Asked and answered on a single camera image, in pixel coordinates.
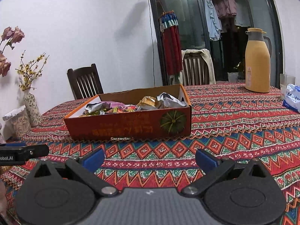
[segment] dried flower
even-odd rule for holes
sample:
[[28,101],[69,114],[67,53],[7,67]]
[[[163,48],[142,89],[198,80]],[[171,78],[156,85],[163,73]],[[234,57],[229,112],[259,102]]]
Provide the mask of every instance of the dried flower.
[[2,77],[6,76],[10,67],[11,63],[7,61],[7,58],[0,51],[0,75],[2,75]]
[[0,63],[0,75],[2,74],[2,77],[6,76],[10,67],[11,67],[10,62],[1,62]]
[[2,40],[8,40],[14,35],[14,31],[11,30],[11,27],[7,27],[3,31],[3,35],[1,35]]
[[[19,69],[16,69],[20,79],[19,87],[21,88],[22,91],[32,88],[31,87],[32,81],[35,80],[37,77],[42,76],[42,69],[49,57],[49,56],[46,57],[46,54],[43,53],[36,60],[32,60],[29,63],[24,64],[23,63],[24,53],[25,52],[23,52],[21,56],[21,63],[19,65]],[[38,62],[41,60],[44,60],[44,62],[42,67],[38,70]]]
[[17,26],[17,27],[15,27],[15,31],[13,33],[13,37],[11,39],[11,43],[20,42],[24,37],[25,37],[24,33]]

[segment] pumpkin picture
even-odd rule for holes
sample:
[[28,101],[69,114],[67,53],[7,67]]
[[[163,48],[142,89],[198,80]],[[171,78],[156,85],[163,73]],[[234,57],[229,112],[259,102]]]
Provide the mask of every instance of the pumpkin picture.
[[179,111],[169,111],[160,119],[160,127],[168,134],[178,134],[185,128],[186,115]]

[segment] thermos handle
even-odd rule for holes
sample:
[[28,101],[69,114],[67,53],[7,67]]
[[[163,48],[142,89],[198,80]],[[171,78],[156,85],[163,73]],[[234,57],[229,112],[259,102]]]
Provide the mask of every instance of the thermos handle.
[[270,38],[267,37],[267,36],[264,36],[263,38],[264,38],[265,40],[267,40],[268,43],[269,43],[269,54],[270,54],[270,57],[271,57],[271,56],[272,56],[272,43],[271,43],[271,40],[270,40]]

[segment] dark wooden chair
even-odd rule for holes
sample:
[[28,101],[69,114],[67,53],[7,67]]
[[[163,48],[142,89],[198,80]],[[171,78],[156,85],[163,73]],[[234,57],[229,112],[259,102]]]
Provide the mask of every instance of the dark wooden chair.
[[103,94],[96,64],[67,72],[75,100]]
[[183,58],[183,85],[199,86],[209,85],[208,65],[201,53],[188,53]]

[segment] dining table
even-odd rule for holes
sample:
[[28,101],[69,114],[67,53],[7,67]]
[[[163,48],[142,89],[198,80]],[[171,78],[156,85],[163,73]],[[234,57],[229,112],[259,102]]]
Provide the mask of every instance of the dining table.
[[[239,163],[258,158],[274,177],[287,205],[283,225],[300,225],[300,114],[282,106],[280,90],[256,93],[239,84],[185,86],[192,104],[191,135],[162,139],[75,141],[63,117],[87,99],[62,103],[43,114],[40,125],[26,133],[27,145],[47,144],[48,159],[64,162],[103,148],[105,160],[95,172],[120,191],[125,187],[180,191],[205,173],[196,165],[202,148],[218,158]],[[30,159],[2,174],[6,186],[7,216],[19,224],[14,198],[38,162]]]

